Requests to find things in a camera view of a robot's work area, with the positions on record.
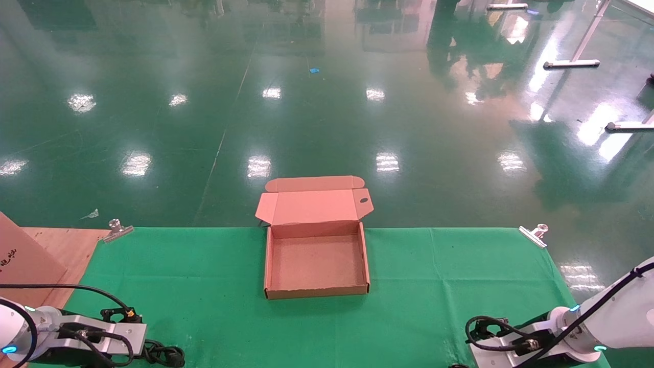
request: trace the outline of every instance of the table leg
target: table leg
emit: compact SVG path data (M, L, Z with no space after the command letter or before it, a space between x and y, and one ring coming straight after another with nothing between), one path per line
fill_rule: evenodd
M513 0L508 0L506 4L489 4L487 10L516 10L516 9L527 9L527 4L519 3L514 4Z
M579 57L581 57L581 53L583 53L583 49L586 48L586 45L591 40L591 37L593 36L595 29L597 29L597 25L599 25L600 21L602 20L602 17L604 16L604 12L606 12L606 9L608 9L610 4L611 4L611 0L604 0L599 10L597 10L595 17L593 18L593 21L591 22L588 29L586 29L586 33L583 35L583 38L581 39L579 46L577 46L577 50L575 50L574 55L572 55L572 59L565 60L565 61L557 61L557 62L545 62L545 65L543 65L543 67L546 69L551 69L551 68L561 68L561 67L600 66L600 61L597 59L579 60Z
M619 121L606 125L609 130L654 129L654 110L643 121Z

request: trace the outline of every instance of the cardboard box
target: cardboard box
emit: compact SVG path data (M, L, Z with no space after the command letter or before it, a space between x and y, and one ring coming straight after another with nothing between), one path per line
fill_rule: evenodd
M356 176L274 179L257 218L270 224L264 292L268 299L367 294L366 239L360 219L373 206Z
M0 284L57 284L66 268L0 212ZM0 289L0 297L40 306L52 289Z

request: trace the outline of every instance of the box lid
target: box lid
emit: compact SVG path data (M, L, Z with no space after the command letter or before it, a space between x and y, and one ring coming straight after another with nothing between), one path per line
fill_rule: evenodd
M257 218L275 225L358 221L373 210L364 180L356 176L273 179L261 194Z

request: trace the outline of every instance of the open cardboard box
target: open cardboard box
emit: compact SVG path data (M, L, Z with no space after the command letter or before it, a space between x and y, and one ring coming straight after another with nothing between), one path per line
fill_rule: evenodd
M257 218L270 224L264 292L268 299L367 294L366 239L360 219L373 206L356 176L274 179Z

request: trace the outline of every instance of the green cloth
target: green cloth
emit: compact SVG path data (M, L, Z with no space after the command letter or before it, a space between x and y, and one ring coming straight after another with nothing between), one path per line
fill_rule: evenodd
M138 228L98 244L81 284L135 307L189 368L473 367L472 316L518 324L575 305L547 251L517 229L366 229L366 243L369 295L267 301L258 228ZM75 291L66 309L114 307Z

